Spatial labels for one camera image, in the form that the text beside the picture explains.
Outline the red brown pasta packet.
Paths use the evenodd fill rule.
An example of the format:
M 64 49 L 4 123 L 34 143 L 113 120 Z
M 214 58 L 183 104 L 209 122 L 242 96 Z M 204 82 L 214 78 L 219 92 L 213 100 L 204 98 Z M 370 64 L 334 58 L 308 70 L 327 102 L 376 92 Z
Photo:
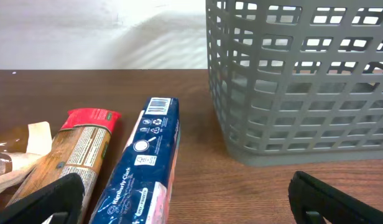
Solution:
M 116 111 L 98 108 L 70 110 L 67 120 L 53 139 L 51 152 L 38 162 L 8 205 L 67 174 L 76 173 L 85 188 L 81 212 L 77 218 L 77 222 L 82 223 L 111 134 L 120 117 L 121 114 Z

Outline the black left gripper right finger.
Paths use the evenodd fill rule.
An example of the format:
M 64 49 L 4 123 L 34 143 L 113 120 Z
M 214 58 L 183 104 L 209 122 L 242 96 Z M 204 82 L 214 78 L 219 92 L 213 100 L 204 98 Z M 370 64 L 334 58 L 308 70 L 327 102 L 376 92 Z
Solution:
M 296 171 L 288 199 L 297 223 L 383 223 L 383 212 L 322 182 Z

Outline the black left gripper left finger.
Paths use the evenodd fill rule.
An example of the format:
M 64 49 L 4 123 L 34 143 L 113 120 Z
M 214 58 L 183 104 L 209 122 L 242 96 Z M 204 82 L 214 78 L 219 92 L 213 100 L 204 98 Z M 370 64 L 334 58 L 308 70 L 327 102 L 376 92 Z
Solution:
M 78 223 L 85 187 L 70 173 L 0 211 L 1 224 Z

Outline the blue tissue box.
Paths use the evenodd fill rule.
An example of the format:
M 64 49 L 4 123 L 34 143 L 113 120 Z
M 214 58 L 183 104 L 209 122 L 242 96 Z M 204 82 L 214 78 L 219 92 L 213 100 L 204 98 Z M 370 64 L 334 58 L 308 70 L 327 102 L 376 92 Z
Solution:
M 149 98 L 91 215 L 95 224 L 165 224 L 180 141 L 177 98 Z

